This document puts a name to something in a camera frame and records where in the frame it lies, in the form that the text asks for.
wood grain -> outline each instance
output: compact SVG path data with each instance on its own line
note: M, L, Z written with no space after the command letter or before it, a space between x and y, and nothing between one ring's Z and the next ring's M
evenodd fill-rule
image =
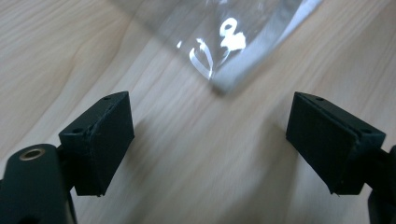
M229 95L116 0L0 2L0 173L104 95L129 91L136 138L79 223L369 223L286 141L292 94L320 95L396 139L396 2L324 1Z

clear plastic bag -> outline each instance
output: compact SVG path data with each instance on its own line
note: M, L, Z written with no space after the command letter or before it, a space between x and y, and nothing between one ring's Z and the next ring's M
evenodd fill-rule
M140 21L221 91L230 91L276 46L302 2L123 1L130 1Z

screw hole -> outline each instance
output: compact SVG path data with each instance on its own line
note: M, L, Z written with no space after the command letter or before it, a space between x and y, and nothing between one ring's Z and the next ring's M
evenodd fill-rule
M361 131L364 132L364 133L372 133L372 131L368 130L368 129L362 129Z
M40 219L36 217L24 217L18 224L37 224L40 222Z
M39 158L46 152L43 148L33 148L30 149L29 151L24 152L23 154L20 155L20 160L21 161L31 161L34 159Z
M73 129L72 133L82 133L82 131L84 131L84 130L81 128L76 128L76 129Z

black bracket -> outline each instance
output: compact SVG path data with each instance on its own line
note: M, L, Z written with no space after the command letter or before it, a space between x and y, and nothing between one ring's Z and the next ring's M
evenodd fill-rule
M286 136L330 193L360 194L367 183L371 223L396 221L396 147L381 149L383 132L323 98L296 92Z
M59 133L12 155L0 188L0 223L77 223L70 189L105 195L134 139L127 91L108 95Z

black clamp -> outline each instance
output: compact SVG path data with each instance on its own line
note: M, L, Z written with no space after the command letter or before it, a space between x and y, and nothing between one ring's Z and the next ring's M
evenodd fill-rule
M383 132L323 98L296 92L286 136L330 193L357 195L367 183L371 223L396 222L396 147L381 149Z
M108 95L59 133L12 155L0 188L0 223L77 223L70 189L105 195L134 139L127 91Z

